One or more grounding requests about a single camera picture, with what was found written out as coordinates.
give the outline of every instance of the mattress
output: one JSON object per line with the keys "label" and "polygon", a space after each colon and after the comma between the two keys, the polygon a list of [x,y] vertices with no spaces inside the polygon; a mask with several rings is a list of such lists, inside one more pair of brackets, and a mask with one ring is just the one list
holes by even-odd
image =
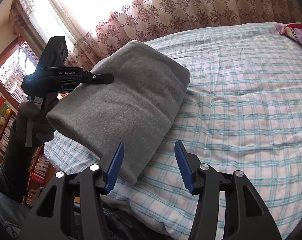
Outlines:
{"label": "mattress", "polygon": [[[158,232],[188,239],[198,197],[185,189],[174,157],[180,139],[217,171],[243,170],[288,236],[302,217],[302,46],[274,23],[190,30],[147,44],[186,67],[191,82],[137,184],[118,178],[104,200]],[[98,161],[58,132],[44,152],[68,174]],[[216,239],[224,213],[221,193]]]}

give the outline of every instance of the plaid bed sheet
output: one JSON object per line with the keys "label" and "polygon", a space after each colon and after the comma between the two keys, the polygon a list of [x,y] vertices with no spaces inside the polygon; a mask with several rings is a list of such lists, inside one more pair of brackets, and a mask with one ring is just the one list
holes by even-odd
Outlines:
{"label": "plaid bed sheet", "polygon": [[[187,239],[198,198],[185,189],[177,167],[180,139],[217,171],[243,170],[282,238],[288,236],[302,217],[302,46],[273,23],[203,28],[147,44],[189,69],[191,83],[137,184],[119,178],[107,201],[159,232]],[[97,161],[59,133],[45,155],[66,173]],[[216,239],[223,236],[224,213],[221,193]]]}

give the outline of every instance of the gray blanket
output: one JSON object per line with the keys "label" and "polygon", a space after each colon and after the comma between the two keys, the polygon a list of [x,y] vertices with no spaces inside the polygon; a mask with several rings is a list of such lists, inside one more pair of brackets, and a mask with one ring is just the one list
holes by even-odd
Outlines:
{"label": "gray blanket", "polygon": [[139,41],[131,41],[101,60],[92,73],[111,73],[114,82],[80,84],[60,100],[47,119],[57,131],[100,158],[118,140],[123,141],[120,176],[135,184],[172,126],[190,73]]}

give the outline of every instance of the glove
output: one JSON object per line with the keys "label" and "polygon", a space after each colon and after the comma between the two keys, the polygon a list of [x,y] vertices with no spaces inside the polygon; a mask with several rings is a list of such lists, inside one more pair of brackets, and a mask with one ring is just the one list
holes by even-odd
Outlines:
{"label": "glove", "polygon": [[33,101],[22,102],[19,105],[17,117],[15,119],[15,138],[22,145],[25,145],[27,138],[27,122],[28,118],[31,118],[34,121],[32,147],[40,147],[43,142],[53,140],[55,129],[49,124],[46,115],[58,102],[59,99],[54,98],[49,103],[48,108],[41,111]]}

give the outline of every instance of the silver screw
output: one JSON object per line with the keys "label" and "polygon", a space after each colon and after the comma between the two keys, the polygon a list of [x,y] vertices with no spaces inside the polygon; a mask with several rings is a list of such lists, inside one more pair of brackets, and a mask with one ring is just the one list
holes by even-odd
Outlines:
{"label": "silver screw", "polygon": [[201,170],[207,171],[209,168],[210,168],[210,166],[205,163],[200,165]]}
{"label": "silver screw", "polygon": [[56,176],[57,178],[62,178],[62,177],[64,176],[64,172],[63,172],[63,171],[58,171],[58,172],[55,174],[55,176]]}
{"label": "silver screw", "polygon": [[238,176],[238,177],[243,177],[244,173],[242,171],[236,171],[235,175]]}
{"label": "silver screw", "polygon": [[90,170],[91,170],[91,171],[97,171],[99,168],[100,168],[100,166],[97,165],[97,164],[92,164],[92,165],[90,166]]}

